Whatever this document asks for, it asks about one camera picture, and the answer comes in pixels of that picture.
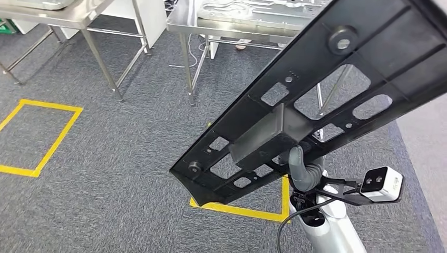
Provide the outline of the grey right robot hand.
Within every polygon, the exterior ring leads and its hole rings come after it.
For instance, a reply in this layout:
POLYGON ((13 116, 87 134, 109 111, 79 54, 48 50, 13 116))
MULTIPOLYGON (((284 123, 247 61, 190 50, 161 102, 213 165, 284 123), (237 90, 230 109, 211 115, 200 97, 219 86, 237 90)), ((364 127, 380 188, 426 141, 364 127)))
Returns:
POLYGON ((288 164, 294 187, 302 192, 308 191, 309 175, 304 165, 304 152, 301 146, 291 148, 288 164))

